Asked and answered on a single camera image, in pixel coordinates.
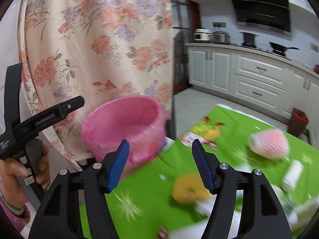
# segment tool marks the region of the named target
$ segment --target hand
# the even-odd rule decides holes
[[[46,189],[50,185],[50,167],[49,159],[47,157],[49,153],[48,147],[43,144],[42,157],[39,161],[39,174],[36,177],[36,182]],[[26,178],[28,177],[27,169],[16,159],[7,158],[6,160],[0,160],[0,175],[2,182],[0,183],[0,191],[4,196],[4,199],[12,207],[21,209],[25,203],[29,200],[24,195],[17,181],[16,176]]]

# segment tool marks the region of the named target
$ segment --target wall outlet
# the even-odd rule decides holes
[[[319,48],[315,44],[310,43],[310,48],[318,53]]]
[[[226,23],[213,23],[214,28],[226,28]]]

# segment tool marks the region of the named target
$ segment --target wrist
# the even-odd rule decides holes
[[[2,194],[2,198],[11,208],[15,210],[24,208],[24,203],[20,202],[19,200],[15,200],[14,197],[5,189],[2,182],[0,183],[0,193]]]

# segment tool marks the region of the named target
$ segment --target kitchen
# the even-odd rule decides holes
[[[319,20],[307,0],[191,1],[201,23],[186,44],[193,89],[284,124],[300,109],[319,149]]]

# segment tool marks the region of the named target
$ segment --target bracelet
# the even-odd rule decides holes
[[[24,207],[22,207],[21,209],[15,209],[13,208],[4,198],[4,196],[2,195],[2,192],[0,191],[0,199],[2,200],[2,203],[7,207],[7,209],[14,214],[15,216],[19,217],[22,215],[22,213],[24,212]]]

